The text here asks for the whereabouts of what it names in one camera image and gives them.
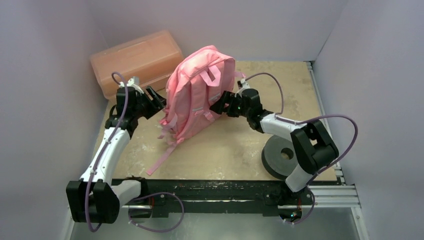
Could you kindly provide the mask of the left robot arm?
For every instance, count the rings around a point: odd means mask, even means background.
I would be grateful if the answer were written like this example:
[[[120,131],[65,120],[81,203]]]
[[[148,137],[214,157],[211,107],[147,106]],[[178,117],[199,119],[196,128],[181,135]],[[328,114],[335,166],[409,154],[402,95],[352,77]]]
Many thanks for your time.
[[[139,118],[149,119],[165,105],[166,99],[151,86],[142,90],[134,86],[117,90],[116,104],[105,121],[99,149],[81,177],[66,186],[68,205],[75,222],[112,224],[122,206],[131,200],[138,205],[148,201],[149,191],[143,177],[127,177],[113,185],[113,174],[138,127]]]

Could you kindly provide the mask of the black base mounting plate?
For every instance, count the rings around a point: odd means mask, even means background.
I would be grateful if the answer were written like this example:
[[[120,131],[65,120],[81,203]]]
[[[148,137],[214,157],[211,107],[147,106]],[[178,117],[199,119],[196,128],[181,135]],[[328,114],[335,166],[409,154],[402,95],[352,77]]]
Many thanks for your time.
[[[152,208],[154,218],[170,213],[260,214],[299,220],[314,205],[313,193],[290,192],[281,180],[143,179],[141,196],[126,206]]]

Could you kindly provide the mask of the pink student backpack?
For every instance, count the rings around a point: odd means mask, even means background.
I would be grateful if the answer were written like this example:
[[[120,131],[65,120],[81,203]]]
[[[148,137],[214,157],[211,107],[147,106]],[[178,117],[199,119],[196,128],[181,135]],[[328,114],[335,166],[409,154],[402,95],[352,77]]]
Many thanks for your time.
[[[225,91],[234,89],[236,78],[245,77],[236,71],[235,59],[219,52],[214,45],[202,47],[185,58],[165,87],[165,116],[159,122],[159,139],[166,139],[169,147],[146,174],[152,175],[178,145],[219,118],[210,107]]]

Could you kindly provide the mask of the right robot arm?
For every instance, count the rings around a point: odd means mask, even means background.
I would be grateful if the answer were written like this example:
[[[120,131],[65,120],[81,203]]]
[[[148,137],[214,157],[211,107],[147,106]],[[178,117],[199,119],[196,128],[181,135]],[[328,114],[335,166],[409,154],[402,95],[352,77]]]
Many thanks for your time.
[[[278,117],[263,108],[259,92],[249,88],[240,94],[225,91],[210,110],[229,117],[246,118],[251,129],[291,141],[297,157],[297,165],[285,179],[280,196],[288,204],[300,198],[301,190],[317,175],[318,171],[330,165],[339,157],[339,150],[323,123],[310,119],[305,123]]]

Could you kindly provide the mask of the orange translucent plastic box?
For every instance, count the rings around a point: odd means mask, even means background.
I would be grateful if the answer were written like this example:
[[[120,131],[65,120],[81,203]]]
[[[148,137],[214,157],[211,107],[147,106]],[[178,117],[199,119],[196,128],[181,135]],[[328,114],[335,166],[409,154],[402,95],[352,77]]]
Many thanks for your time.
[[[162,90],[176,67],[184,60],[183,53],[169,31],[162,30],[140,37],[90,56],[90,63],[103,96],[113,99],[118,85],[112,72],[126,79],[139,78],[139,86]]]

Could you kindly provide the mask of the dark grey tape roll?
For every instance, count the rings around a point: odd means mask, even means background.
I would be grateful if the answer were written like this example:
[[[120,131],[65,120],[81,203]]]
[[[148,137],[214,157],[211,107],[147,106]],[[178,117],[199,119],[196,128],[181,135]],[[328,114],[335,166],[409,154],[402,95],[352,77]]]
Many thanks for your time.
[[[272,135],[265,143],[261,161],[265,170],[279,180],[285,180],[298,164],[293,143],[276,135]]]

